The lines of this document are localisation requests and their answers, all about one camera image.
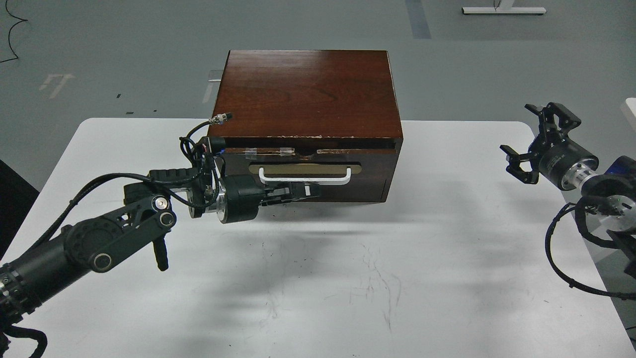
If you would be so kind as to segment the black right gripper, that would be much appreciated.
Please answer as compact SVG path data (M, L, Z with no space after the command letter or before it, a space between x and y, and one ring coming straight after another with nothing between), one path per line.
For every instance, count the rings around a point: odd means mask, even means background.
M556 102L549 102L543 108L528 103L525 109L538 116L539 135L524 154L518 154L508 145L500 145L506 154L509 174L529 185L536 185L541 174L562 191L581 188L588 178L596 175L598 157L568 136L581 125L578 116ZM522 163L530 163L531 170L523 170Z

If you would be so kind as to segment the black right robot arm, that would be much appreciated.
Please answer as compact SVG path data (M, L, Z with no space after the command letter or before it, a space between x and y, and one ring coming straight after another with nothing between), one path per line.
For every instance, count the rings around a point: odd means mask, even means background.
M525 108L538 117L539 132L524 154L500 146L506 171L525 184L534 185L543 176L559 190L579 190L581 199L574 208L582 237L599 247L622 250L629 258L625 273L634 276L635 161L621 156L605 173L598 173L598 157L568 135L581 125L579 117L556 102Z

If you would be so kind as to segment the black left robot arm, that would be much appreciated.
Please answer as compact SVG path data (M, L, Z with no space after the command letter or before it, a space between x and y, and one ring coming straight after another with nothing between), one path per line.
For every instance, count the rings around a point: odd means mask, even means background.
M113 173L89 182L70 208L109 179L134 179L121 208L62 226L66 209L38 242L1 267L1 326L14 325L48 299L93 271L105 273L151 245L159 270L169 267L166 235L177 223L172 199L192 218L218 213L223 224L250 221L262 206L318 197L316 183L284 179L259 185L249 175L219 177L214 169L152 170L146 176Z

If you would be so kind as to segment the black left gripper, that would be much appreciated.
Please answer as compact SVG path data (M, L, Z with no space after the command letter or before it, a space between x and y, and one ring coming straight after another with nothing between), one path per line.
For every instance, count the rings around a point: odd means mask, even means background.
M217 216L223 224L253 220L260 206L303 201L321 195L320 185L314 183L279 182L262 188L250 175L226 176L220 184Z

